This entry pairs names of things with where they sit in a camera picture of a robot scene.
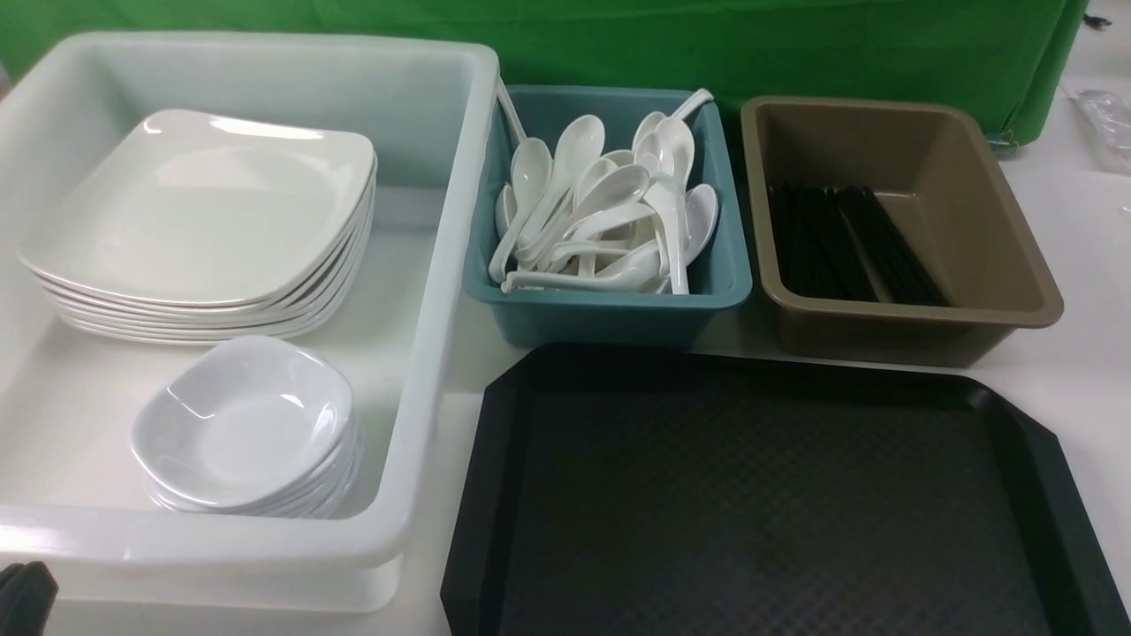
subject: stack of bowls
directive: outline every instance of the stack of bowls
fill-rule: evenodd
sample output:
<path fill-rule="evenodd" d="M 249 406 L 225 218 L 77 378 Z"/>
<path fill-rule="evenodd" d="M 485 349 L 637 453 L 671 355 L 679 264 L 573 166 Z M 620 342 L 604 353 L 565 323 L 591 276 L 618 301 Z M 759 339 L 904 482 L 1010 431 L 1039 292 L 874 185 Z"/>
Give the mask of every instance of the stack of bowls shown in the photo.
<path fill-rule="evenodd" d="M 361 135 L 162 111 L 19 255 L 84 332 L 159 344 L 296 336 L 348 294 L 375 179 Z"/>
<path fill-rule="evenodd" d="M 133 455 L 154 504 L 184 513 L 327 518 L 362 462 L 349 383 L 266 336 L 222 344 L 141 409 Z"/>

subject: white bowl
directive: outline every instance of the white bowl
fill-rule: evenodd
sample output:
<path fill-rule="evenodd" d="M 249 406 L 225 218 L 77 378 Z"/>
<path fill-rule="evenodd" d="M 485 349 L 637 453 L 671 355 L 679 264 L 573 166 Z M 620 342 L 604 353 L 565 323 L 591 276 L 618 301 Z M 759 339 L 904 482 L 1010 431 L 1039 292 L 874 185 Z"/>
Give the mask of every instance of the white bowl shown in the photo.
<path fill-rule="evenodd" d="M 283 341 L 228 341 L 155 395 L 133 455 L 162 489 L 206 508 L 251 507 L 311 475 L 342 441 L 342 373 Z"/>

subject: green cloth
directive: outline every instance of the green cloth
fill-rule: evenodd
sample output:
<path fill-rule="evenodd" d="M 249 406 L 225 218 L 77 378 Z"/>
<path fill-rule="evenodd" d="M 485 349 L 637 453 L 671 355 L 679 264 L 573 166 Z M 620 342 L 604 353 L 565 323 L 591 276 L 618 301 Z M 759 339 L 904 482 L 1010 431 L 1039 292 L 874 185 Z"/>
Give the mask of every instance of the green cloth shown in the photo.
<path fill-rule="evenodd" d="M 1031 141 L 1087 0 L 0 0 L 14 77 L 95 29 L 368 33 L 481 42 L 515 84 L 938 102 Z"/>

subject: white table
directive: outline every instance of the white table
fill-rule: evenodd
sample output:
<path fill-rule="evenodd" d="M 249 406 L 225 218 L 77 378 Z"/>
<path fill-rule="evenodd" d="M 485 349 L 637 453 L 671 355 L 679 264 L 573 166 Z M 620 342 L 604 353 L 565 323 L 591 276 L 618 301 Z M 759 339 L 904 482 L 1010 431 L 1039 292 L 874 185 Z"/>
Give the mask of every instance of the white table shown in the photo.
<path fill-rule="evenodd" d="M 1064 85 L 1131 98 L 1131 5 L 1093 2 L 1115 24 L 1082 31 Z M 1056 276 L 1067 310 L 1054 327 L 1019 332 L 968 373 L 1054 430 L 1126 604 L 1131 601 L 1131 178 L 1105 177 L 1067 96 L 1042 138 L 1003 162 Z M 705 352 L 779 358 L 765 307 L 720 317 Z M 464 299 L 448 393 L 434 437 L 400 592 L 370 616 L 59 603 L 51 636 L 447 636 L 439 587 L 484 386 L 523 352 L 490 312 Z"/>

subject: plastic bag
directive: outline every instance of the plastic bag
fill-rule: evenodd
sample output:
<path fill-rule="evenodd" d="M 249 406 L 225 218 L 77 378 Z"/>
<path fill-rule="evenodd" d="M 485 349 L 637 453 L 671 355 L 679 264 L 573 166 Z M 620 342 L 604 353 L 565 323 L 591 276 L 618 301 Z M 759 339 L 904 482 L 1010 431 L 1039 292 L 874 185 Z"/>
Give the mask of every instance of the plastic bag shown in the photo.
<path fill-rule="evenodd" d="M 1072 102 L 1103 145 L 1106 166 L 1113 172 L 1131 174 L 1131 105 L 1114 93 L 1094 89 L 1077 91 Z"/>

